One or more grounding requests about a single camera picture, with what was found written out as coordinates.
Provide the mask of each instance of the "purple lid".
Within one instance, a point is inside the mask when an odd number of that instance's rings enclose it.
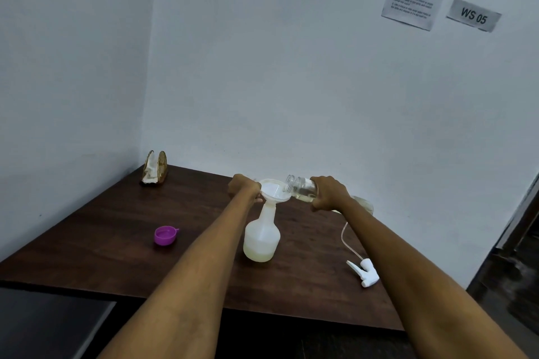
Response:
[[[179,229],[172,226],[162,226],[155,230],[154,241],[158,245],[169,245],[176,239],[176,233]]]

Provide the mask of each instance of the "forearm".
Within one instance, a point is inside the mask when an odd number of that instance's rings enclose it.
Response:
[[[421,358],[525,358],[453,279],[353,199],[341,213],[374,263]]]
[[[100,359],[213,357],[234,255],[252,203],[252,193],[238,193]]]

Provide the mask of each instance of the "brown tabletop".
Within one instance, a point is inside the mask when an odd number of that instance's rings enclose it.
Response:
[[[226,207],[230,178],[175,166],[160,187],[143,187],[140,177],[138,169],[1,262],[3,284],[148,297]],[[347,266],[357,257],[341,243],[340,214],[291,199],[277,206],[275,224],[281,240],[267,263],[249,260],[240,241],[225,307],[402,329],[382,283],[362,288]],[[181,228],[168,247],[153,242],[163,225]],[[364,253],[351,229],[345,241]]]

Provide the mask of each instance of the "wall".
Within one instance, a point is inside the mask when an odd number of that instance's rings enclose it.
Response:
[[[0,259],[138,166],[152,0],[0,0]]]
[[[154,0],[139,160],[331,174],[466,286],[539,168],[539,0],[469,0],[492,34],[452,1],[427,32],[384,0]]]

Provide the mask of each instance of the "person's left hand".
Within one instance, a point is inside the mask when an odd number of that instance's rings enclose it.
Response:
[[[240,191],[246,191],[253,196],[254,203],[262,203],[264,199],[260,195],[261,185],[248,177],[236,173],[229,183],[229,196],[232,199]]]

